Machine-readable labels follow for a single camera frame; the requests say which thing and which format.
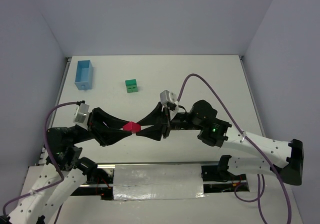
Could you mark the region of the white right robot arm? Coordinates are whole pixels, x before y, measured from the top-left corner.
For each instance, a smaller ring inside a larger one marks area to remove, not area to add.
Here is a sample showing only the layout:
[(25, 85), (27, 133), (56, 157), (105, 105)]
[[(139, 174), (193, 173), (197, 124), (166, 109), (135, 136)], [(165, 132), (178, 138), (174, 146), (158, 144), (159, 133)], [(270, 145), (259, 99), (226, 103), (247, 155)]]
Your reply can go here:
[(177, 112), (158, 103), (156, 108), (138, 124), (144, 129), (139, 136), (156, 141), (171, 131), (198, 130), (197, 138), (211, 147), (233, 149), (250, 154), (221, 156), (219, 172), (226, 175), (263, 174), (278, 176), (284, 183), (300, 186), (303, 180), (304, 148), (300, 140), (277, 141), (250, 132), (240, 132), (231, 123), (217, 118), (217, 111), (205, 100), (197, 101), (189, 112)]

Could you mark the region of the green arched hospital block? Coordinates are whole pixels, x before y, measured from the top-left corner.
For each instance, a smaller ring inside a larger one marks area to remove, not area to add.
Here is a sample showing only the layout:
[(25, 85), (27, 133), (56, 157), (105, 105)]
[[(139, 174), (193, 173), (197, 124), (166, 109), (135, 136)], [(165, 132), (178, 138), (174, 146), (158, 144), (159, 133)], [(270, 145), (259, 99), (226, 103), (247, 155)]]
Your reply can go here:
[(135, 93), (135, 92), (138, 92), (138, 87), (136, 84), (134, 85), (127, 85), (126, 86), (126, 91), (127, 93)]

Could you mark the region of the green rectangular wooden block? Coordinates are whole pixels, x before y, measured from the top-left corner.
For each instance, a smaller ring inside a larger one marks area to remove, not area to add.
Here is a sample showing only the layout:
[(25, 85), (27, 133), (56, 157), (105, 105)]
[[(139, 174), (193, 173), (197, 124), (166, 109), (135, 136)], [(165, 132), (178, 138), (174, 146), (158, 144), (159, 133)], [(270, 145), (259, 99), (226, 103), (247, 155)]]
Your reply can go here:
[(137, 81), (135, 79), (130, 79), (125, 81), (126, 87), (128, 86), (137, 86)]

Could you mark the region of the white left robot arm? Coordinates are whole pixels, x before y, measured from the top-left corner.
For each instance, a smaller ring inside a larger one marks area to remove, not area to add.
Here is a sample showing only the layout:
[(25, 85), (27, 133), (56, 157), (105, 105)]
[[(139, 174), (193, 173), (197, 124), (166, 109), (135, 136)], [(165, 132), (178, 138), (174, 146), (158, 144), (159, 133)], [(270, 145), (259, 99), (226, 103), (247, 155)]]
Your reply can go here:
[(95, 139), (105, 147), (130, 136), (123, 130), (128, 121), (107, 114), (100, 108), (89, 112), (81, 104), (74, 115), (74, 126), (50, 128), (44, 131), (48, 153), (37, 180), (29, 192), (14, 198), (17, 207), (0, 217), (2, 224), (46, 224), (66, 199), (84, 183), (107, 184), (111, 175), (97, 163), (81, 157), (78, 143)]

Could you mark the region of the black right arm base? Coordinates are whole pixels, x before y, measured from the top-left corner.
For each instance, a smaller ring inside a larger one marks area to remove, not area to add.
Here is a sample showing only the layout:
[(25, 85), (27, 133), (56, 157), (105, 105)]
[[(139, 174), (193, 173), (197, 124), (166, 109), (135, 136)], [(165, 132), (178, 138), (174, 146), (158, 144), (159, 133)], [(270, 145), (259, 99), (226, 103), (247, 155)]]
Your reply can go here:
[(247, 177), (245, 174), (234, 175), (228, 171), (230, 155), (224, 155), (218, 162), (201, 163), (201, 178), (203, 180), (203, 192), (230, 193), (248, 192)]

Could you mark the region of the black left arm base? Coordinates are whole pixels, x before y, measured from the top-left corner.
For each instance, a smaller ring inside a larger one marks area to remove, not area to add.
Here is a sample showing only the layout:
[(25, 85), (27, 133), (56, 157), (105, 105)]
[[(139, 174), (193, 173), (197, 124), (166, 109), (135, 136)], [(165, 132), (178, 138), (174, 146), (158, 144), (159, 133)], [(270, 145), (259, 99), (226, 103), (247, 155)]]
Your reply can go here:
[(99, 168), (97, 163), (83, 157), (75, 163), (75, 169), (82, 171), (82, 174), (86, 176), (86, 182), (88, 184), (106, 184), (109, 186), (113, 183), (113, 174), (108, 174), (104, 169)]

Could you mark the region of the red triangular wooden block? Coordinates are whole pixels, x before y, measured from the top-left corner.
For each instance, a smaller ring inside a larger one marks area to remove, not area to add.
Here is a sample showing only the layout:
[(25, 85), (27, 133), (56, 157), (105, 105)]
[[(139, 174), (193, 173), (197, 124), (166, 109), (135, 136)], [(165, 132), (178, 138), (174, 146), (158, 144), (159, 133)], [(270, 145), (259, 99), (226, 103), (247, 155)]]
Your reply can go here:
[(122, 129), (135, 134), (141, 131), (141, 126), (135, 122), (128, 122), (122, 127)]

